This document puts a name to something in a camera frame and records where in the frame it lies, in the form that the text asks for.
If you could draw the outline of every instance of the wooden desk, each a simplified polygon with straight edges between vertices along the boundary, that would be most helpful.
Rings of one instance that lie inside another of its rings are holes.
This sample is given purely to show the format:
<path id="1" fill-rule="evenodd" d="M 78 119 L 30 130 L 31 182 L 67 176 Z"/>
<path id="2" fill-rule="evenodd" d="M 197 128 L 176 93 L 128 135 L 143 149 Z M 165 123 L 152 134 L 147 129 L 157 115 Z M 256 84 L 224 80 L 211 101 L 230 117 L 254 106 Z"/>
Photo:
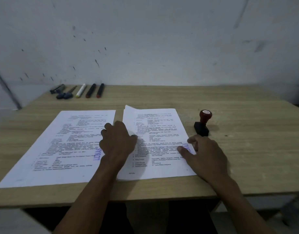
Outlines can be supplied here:
<path id="1" fill-rule="evenodd" d="M 175 108 L 189 136 L 201 109 L 213 113 L 210 137 L 226 153 L 244 194 L 299 192 L 299 108 L 258 87 L 106 86 L 103 97 L 57 100 L 49 92 L 0 126 L 0 181 L 61 110 Z M 85 183 L 0 189 L 0 207 L 71 204 Z M 117 182 L 111 200 L 210 197 L 200 178 Z"/>

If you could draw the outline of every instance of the paper document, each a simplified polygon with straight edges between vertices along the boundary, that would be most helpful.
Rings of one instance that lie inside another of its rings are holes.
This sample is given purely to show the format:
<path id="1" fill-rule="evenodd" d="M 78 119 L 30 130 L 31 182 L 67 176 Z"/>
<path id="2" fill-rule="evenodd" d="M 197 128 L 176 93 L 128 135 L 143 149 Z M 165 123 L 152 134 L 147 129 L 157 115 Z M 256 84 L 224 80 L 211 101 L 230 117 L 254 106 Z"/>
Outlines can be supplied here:
<path id="1" fill-rule="evenodd" d="M 89 182 L 104 155 L 101 130 L 113 124 L 115 112 L 61 111 L 0 188 Z"/>
<path id="2" fill-rule="evenodd" d="M 196 175 L 177 151 L 178 146 L 184 146 L 195 154 L 175 109 L 138 110 L 126 106 L 123 122 L 138 141 L 117 176 L 119 180 Z"/>

